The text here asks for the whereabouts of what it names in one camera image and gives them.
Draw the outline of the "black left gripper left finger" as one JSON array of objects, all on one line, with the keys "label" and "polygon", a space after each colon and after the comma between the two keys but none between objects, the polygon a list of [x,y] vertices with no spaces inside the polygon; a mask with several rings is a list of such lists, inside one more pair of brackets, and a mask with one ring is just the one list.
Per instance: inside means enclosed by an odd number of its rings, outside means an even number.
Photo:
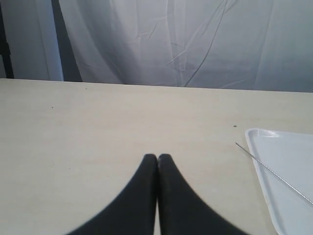
[{"label": "black left gripper left finger", "polygon": [[152,235],[157,203],[157,158],[144,155],[123,190],[71,235]]}]

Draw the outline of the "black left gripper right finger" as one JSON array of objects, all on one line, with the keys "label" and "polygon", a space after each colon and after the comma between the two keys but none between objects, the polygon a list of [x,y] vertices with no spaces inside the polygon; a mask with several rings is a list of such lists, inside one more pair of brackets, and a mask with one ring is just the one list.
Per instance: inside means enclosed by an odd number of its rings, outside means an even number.
[{"label": "black left gripper right finger", "polygon": [[188,185],[173,158],[158,158],[158,211],[162,235],[243,235],[211,209]]}]

